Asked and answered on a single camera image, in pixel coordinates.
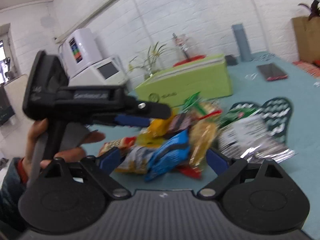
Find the red sleeve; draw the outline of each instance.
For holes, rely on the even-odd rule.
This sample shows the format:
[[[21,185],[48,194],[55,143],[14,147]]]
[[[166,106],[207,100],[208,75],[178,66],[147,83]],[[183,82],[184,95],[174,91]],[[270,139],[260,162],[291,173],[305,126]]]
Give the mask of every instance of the red sleeve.
[[[21,182],[23,184],[27,183],[28,181],[28,175],[26,174],[24,168],[23,168],[23,165],[22,165],[22,160],[19,160],[18,163],[17,163],[17,171],[18,171],[18,175],[21,179]]]

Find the green snack bag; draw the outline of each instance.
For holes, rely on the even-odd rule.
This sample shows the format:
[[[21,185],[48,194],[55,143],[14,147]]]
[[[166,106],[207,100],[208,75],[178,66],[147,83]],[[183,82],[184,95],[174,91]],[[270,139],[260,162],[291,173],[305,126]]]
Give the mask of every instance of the green snack bag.
[[[231,124],[232,122],[235,122],[242,118],[249,117],[250,115],[253,115],[256,112],[257,112],[257,109],[255,108],[232,109],[228,113],[226,113],[223,117],[221,117],[219,127],[220,128],[225,127],[228,124]]]
[[[199,97],[200,92],[197,92],[193,94],[191,97],[188,97],[184,101],[184,105],[182,107],[182,112],[185,113],[188,110],[190,110],[192,107],[194,107],[199,113],[202,115],[207,115],[208,113],[199,105],[200,97]]]

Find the yellow snack bag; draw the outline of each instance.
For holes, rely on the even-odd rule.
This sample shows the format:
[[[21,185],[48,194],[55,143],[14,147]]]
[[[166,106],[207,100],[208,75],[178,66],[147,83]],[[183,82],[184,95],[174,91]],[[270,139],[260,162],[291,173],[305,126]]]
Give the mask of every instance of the yellow snack bag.
[[[191,145],[191,158],[189,164],[191,167],[197,167],[206,155],[213,140],[217,136],[217,125],[203,119],[194,125],[190,131],[189,142]]]
[[[167,120],[154,119],[148,127],[148,133],[152,138],[164,136],[167,133],[172,119],[178,114],[178,109],[173,108],[171,116]]]
[[[137,136],[136,145],[159,148],[165,141],[162,137],[152,138],[148,133],[141,133]]]

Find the blue chip bag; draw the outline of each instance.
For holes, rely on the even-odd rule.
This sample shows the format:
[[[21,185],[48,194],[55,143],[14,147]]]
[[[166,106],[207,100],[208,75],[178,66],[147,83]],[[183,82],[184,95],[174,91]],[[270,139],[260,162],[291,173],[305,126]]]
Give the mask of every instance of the blue chip bag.
[[[188,131],[184,130],[172,137],[153,153],[148,163],[145,181],[171,171],[188,158],[190,152]]]

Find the smartphone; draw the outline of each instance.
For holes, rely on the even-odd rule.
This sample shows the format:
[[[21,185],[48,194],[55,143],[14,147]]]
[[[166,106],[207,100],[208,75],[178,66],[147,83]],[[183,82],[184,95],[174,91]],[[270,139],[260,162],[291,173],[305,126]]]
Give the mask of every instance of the smartphone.
[[[259,65],[257,66],[257,68],[261,72],[265,80],[267,81],[274,81],[274,80],[288,78],[288,74],[285,73],[281,68],[279,68],[274,63],[267,64],[267,65]]]

